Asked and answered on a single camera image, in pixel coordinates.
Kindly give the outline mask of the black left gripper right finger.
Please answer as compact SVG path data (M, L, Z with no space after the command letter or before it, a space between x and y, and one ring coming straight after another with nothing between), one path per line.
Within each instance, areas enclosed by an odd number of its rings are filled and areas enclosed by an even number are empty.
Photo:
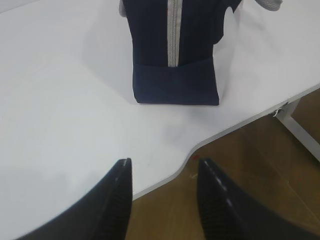
M278 216L233 182L211 159L200 159L197 205L207 240L318 240Z

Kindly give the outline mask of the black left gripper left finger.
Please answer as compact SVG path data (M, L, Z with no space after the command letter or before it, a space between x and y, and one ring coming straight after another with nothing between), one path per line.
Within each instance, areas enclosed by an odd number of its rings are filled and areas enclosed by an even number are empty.
M23 240L124 240L132 210L132 160L118 160L79 201Z

